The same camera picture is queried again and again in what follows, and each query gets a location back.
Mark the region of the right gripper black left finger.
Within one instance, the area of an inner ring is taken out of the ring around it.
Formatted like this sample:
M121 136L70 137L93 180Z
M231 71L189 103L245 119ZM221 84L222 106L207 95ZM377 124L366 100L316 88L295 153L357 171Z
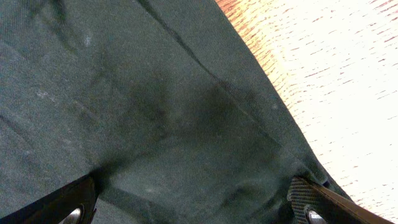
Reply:
M1 218L1 223L90 224L96 212L96 201L95 181L92 176L85 175Z

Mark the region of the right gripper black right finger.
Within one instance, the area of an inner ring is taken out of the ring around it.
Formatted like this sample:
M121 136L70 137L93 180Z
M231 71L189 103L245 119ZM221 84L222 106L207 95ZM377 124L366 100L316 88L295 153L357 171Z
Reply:
M300 224L392 224L322 185L294 177L287 200Z

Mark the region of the black shorts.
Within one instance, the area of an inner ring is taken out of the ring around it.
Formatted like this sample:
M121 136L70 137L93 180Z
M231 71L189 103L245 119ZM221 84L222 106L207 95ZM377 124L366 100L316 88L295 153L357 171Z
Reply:
M292 223L342 194L214 1L1 2L1 215L98 170L95 223Z

